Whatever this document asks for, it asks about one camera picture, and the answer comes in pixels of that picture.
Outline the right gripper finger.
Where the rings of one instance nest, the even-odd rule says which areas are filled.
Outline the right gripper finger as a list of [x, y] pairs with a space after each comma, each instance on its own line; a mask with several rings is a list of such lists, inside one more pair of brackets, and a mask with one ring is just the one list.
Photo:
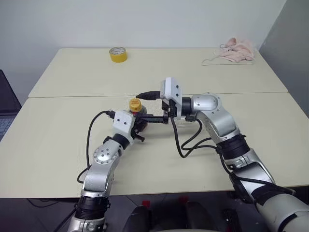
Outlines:
[[160, 99], [161, 97], [160, 97], [160, 91], [148, 91], [136, 95], [136, 98], [142, 100], [156, 100]]
[[144, 116], [138, 116], [138, 119], [146, 121], [148, 123], [162, 123], [162, 124], [168, 124], [169, 123], [169, 117], [168, 116], [144, 115]]

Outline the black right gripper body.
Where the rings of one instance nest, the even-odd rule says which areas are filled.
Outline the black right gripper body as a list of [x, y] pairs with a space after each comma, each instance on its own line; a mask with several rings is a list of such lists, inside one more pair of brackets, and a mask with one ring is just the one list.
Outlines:
[[164, 120], [176, 117], [176, 103], [174, 102], [174, 100], [163, 99], [161, 108], [163, 110]]

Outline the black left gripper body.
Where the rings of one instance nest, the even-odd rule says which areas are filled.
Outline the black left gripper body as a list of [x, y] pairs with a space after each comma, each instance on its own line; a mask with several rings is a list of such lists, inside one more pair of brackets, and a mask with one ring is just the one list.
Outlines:
[[134, 125], [131, 129], [131, 136], [133, 139], [140, 140], [141, 142], [144, 142], [145, 138], [139, 135], [140, 133], [140, 121], [137, 117], [135, 118]]

